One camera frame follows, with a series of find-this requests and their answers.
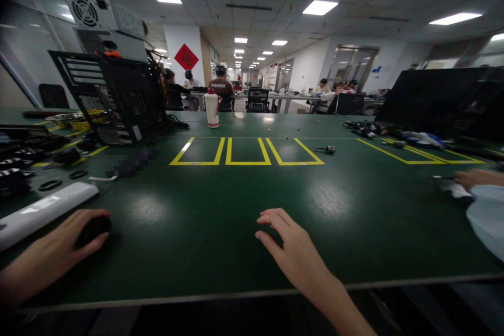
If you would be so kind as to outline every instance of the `red decoration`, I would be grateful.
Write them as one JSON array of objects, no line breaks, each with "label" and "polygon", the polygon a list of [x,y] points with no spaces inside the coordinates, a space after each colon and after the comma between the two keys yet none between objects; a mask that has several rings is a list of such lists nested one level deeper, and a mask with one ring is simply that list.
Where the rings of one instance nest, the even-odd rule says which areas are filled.
[{"label": "red decoration", "polygon": [[193,69],[198,63],[199,59],[194,53],[187,47],[186,44],[183,44],[180,50],[175,55],[175,60],[178,64],[182,66],[183,69]]}]

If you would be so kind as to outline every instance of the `computer tower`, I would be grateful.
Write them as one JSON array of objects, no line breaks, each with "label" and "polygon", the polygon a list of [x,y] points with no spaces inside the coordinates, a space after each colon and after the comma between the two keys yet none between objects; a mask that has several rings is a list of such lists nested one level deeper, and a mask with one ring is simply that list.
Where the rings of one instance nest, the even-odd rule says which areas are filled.
[{"label": "computer tower", "polygon": [[503,92],[501,68],[403,71],[375,120],[454,138],[474,129]]},{"label": "computer tower", "polygon": [[136,146],[166,127],[157,69],[145,62],[49,51],[103,144]]}]

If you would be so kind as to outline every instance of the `black rubber ring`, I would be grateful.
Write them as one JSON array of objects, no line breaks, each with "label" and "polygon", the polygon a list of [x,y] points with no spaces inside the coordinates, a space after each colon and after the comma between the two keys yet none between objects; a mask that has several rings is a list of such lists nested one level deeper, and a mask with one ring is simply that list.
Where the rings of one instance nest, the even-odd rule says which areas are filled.
[{"label": "black rubber ring", "polygon": [[76,172],[72,172],[68,175],[69,178],[71,178],[72,180],[76,180],[76,179],[79,179],[81,177],[84,177],[88,174],[88,171],[76,171]]},{"label": "black rubber ring", "polygon": [[41,192],[45,192],[45,191],[54,189],[55,187],[59,187],[62,183],[63,183],[63,181],[61,181],[61,180],[51,180],[51,181],[48,181],[48,182],[42,184],[38,189]]}]

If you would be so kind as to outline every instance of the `green workbench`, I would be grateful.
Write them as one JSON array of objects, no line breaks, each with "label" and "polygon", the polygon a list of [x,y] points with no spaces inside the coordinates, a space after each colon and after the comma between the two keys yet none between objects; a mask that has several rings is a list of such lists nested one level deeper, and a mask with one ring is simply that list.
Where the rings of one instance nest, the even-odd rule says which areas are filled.
[{"label": "green workbench", "polygon": [[[112,212],[109,240],[27,308],[294,292],[254,237],[264,229],[280,242],[274,230],[256,224],[259,212],[272,207],[283,207],[308,231],[348,288],[504,277],[504,264],[473,233],[466,205],[429,179],[488,167],[484,162],[401,151],[379,139],[358,140],[342,127],[365,117],[222,113],[220,127],[210,129],[205,113],[172,113],[191,128],[156,137],[154,161],[136,177],[98,182],[100,195],[85,204]],[[336,154],[307,151],[326,145]],[[77,169],[104,177],[133,152],[110,147],[73,170],[39,170],[32,187],[52,179],[68,185]],[[5,201],[0,216],[49,193]],[[61,221],[1,253],[1,266]]]}]

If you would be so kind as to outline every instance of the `black mouse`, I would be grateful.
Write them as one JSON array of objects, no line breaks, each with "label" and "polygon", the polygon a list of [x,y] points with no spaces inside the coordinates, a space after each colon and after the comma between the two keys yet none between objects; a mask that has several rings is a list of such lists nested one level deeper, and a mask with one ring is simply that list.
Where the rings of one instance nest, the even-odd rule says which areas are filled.
[{"label": "black mouse", "polygon": [[109,232],[112,228],[112,222],[109,217],[99,216],[90,220],[82,229],[79,237],[75,242],[75,249],[82,248],[87,243],[91,242],[98,235]]}]

